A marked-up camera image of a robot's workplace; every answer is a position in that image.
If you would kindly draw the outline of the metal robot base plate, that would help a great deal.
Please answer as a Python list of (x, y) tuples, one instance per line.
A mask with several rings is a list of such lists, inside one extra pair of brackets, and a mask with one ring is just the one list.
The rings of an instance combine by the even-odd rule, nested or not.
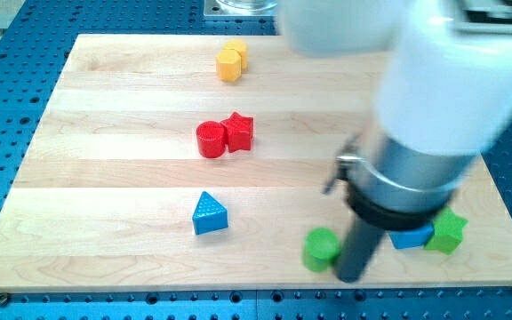
[(204, 0), (206, 20), (257, 20), (273, 17), (277, 0)]

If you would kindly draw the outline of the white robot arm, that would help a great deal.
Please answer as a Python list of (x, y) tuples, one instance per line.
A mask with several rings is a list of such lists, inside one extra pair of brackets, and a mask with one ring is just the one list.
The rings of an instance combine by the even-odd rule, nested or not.
[(459, 28), (451, 1), (282, 1), (279, 31), (310, 57), (388, 50), (368, 124), (336, 156), (356, 222), (339, 280), (366, 269), (382, 236), (427, 225), (474, 158), (512, 121), (512, 34)]

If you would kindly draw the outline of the black pusher rod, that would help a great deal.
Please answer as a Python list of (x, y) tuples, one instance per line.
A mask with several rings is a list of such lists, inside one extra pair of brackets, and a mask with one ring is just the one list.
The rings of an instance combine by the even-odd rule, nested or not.
[(375, 227), (360, 217), (355, 218), (335, 262), (336, 277), (345, 283), (359, 280), (385, 233), (384, 229)]

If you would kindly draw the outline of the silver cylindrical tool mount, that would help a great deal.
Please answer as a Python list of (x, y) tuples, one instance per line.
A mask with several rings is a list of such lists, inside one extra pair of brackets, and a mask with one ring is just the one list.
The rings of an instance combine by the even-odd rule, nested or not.
[(338, 151), (322, 192), (342, 181), (348, 207), (362, 222), (390, 231), (416, 229), (448, 204), (473, 160), (408, 148), (370, 120)]

